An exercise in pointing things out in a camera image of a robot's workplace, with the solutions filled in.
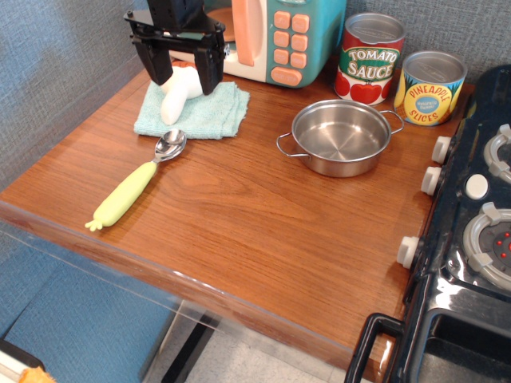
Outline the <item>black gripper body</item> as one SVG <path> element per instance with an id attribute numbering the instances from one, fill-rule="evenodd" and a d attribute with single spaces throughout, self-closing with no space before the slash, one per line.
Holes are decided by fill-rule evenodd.
<path id="1" fill-rule="evenodd" d="M 133 42 L 170 50 L 199 46 L 225 49 L 222 23 L 210 18 L 202 1 L 148 1 L 146 10 L 129 10 L 124 19 Z"/>

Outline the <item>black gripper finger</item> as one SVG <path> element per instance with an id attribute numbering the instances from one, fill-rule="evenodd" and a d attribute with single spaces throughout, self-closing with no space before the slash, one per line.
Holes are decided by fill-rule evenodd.
<path id="1" fill-rule="evenodd" d="M 194 49 L 195 65 L 204 95 L 211 94 L 223 80 L 225 42 L 222 34 L 204 35 Z"/>
<path id="2" fill-rule="evenodd" d="M 134 42 L 139 58 L 152 81 L 163 85 L 173 75 L 168 49 L 158 41 L 136 39 Z"/>

